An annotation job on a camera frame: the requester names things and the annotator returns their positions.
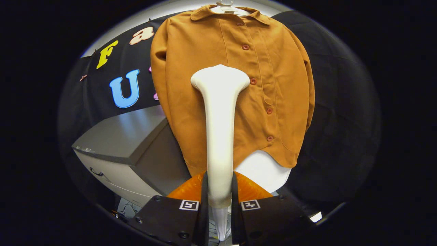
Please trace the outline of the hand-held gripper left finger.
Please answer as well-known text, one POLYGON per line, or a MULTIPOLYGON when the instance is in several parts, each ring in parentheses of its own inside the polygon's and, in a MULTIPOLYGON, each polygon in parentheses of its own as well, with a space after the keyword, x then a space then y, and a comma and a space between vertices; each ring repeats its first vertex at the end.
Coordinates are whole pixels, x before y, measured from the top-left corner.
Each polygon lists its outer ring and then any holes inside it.
POLYGON ((209 199, 207 172, 194 181, 198 199, 175 199, 160 195, 131 219, 132 228, 159 241, 162 246, 207 246, 209 244, 209 199))

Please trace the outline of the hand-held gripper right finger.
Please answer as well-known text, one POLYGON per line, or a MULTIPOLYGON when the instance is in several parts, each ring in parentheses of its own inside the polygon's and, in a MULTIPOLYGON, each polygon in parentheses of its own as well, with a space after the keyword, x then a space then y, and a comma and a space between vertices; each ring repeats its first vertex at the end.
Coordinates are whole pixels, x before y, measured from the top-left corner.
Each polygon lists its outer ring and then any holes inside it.
POLYGON ((290 246, 293 240, 316 227, 291 199, 277 195, 262 199, 242 196, 248 184, 233 173, 231 182, 231 238, 239 246, 290 246))

